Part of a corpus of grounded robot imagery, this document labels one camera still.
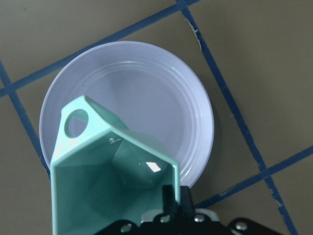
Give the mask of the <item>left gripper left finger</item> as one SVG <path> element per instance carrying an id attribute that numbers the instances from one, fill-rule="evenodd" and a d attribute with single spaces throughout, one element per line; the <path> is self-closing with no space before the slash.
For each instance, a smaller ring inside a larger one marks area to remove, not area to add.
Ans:
<path id="1" fill-rule="evenodd" d="M 164 185 L 162 187 L 162 204 L 164 213 L 172 215 L 177 213 L 178 205 L 175 200 L 175 192 L 172 185 Z"/>

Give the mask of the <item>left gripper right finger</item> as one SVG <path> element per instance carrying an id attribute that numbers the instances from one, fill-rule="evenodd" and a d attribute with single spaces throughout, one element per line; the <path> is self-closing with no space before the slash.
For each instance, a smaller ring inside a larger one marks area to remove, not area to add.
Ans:
<path id="1" fill-rule="evenodd" d="M 180 187 L 180 206 L 183 213 L 195 213 L 195 207 L 188 186 Z"/>

